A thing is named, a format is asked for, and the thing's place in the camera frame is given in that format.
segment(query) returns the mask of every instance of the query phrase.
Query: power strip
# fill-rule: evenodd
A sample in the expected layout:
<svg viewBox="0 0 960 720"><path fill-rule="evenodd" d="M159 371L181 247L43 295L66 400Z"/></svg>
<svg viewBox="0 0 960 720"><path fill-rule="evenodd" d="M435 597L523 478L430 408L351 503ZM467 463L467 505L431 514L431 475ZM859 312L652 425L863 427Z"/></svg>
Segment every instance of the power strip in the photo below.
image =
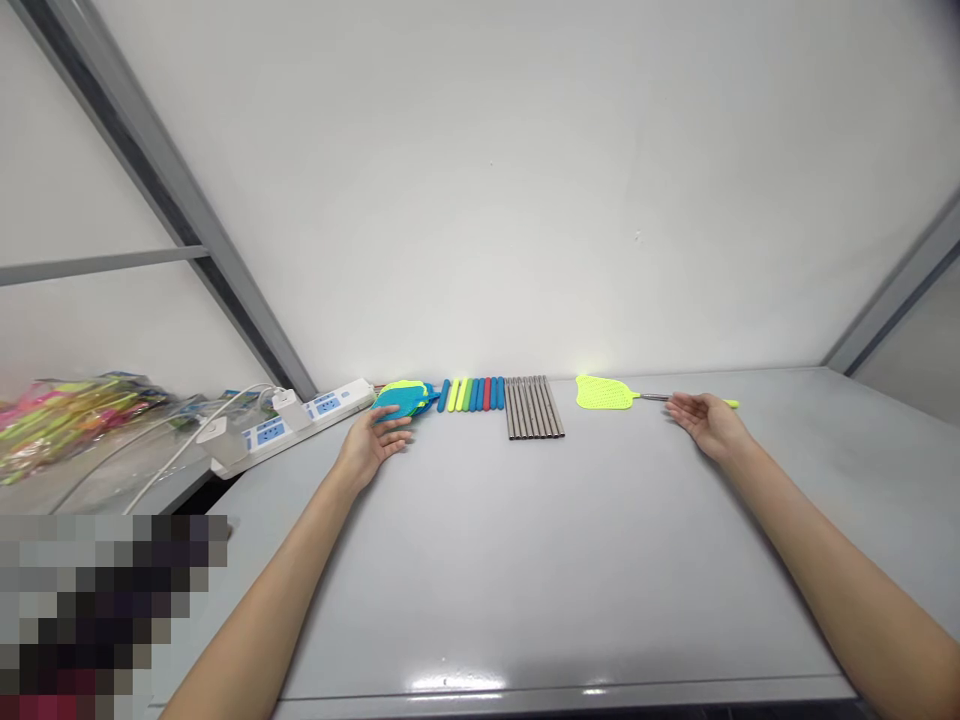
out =
<svg viewBox="0 0 960 720"><path fill-rule="evenodd" d="M283 418L280 417L267 420L256 427L243 431L243 438L247 443L248 451L246 457L229 466L221 465L217 460L211 459L210 469L224 480L232 478L234 475L272 458L277 453L293 447L301 440L306 440L344 418L370 407L376 397L373 385L362 378L354 380L352 383L337 388L316 400L303 403L303 409L307 411L307 415L312 421L303 430L290 430L284 424Z"/></svg>

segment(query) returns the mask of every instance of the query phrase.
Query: green foam stick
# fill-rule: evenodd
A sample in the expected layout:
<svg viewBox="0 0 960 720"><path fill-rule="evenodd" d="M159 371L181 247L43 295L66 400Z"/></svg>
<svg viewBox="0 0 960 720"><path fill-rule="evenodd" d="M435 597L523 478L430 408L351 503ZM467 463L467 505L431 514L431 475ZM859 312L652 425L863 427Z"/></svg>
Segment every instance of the green foam stick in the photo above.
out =
<svg viewBox="0 0 960 720"><path fill-rule="evenodd" d="M467 378L467 389L463 393L463 400L460 401L460 407L457 408L460 412L464 412L468 407L470 407L470 394L473 392L473 378Z"/></svg>

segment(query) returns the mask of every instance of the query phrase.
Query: gray metal beam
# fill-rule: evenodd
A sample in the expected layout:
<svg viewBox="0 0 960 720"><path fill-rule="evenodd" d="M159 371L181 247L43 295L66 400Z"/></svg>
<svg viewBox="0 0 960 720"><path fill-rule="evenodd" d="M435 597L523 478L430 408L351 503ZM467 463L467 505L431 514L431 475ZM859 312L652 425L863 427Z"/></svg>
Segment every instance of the gray metal beam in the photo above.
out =
<svg viewBox="0 0 960 720"><path fill-rule="evenodd" d="M89 275L91 273L123 270L124 268L157 265L159 263L193 260L206 257L210 253L202 245L170 248L169 250L148 250L122 255L101 255L99 257L80 258L78 260L54 260L52 262L28 263L0 267L0 286L20 285L39 280Z"/></svg>
<svg viewBox="0 0 960 720"><path fill-rule="evenodd" d="M89 0L9 0L271 379L317 388Z"/></svg>
<svg viewBox="0 0 960 720"><path fill-rule="evenodd" d="M948 203L825 361L852 376L904 315L960 257L960 194Z"/></svg>

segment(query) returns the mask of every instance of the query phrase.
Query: hand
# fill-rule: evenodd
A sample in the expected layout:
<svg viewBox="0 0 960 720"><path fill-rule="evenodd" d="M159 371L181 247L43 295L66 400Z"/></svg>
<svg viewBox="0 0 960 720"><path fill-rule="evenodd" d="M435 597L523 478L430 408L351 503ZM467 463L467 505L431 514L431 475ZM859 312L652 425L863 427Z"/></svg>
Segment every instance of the hand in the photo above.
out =
<svg viewBox="0 0 960 720"><path fill-rule="evenodd" d="M398 453L413 437L409 430L391 432L394 428L410 424L410 418L398 418L377 424L377 420L400 409L399 405L386 405L363 413L350 428L334 469L354 492L359 493L370 484L380 464Z"/></svg>
<svg viewBox="0 0 960 720"><path fill-rule="evenodd" d="M717 462L756 443L733 408L716 395L674 393L666 408L697 446Z"/></svg>

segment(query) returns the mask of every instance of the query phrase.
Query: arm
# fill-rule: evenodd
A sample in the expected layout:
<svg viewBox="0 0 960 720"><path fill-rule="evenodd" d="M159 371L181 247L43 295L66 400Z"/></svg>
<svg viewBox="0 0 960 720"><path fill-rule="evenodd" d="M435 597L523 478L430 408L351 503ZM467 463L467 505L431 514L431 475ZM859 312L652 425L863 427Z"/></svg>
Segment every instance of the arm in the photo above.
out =
<svg viewBox="0 0 960 720"><path fill-rule="evenodd" d="M723 400L677 393L666 408L756 516L874 710L960 717L960 645L814 507Z"/></svg>
<svg viewBox="0 0 960 720"><path fill-rule="evenodd" d="M410 418L375 424L398 409L393 405L365 413L350 428L333 469L170 699L163 720L270 716L307 608L353 501L380 463L403 449L412 434L390 432Z"/></svg>

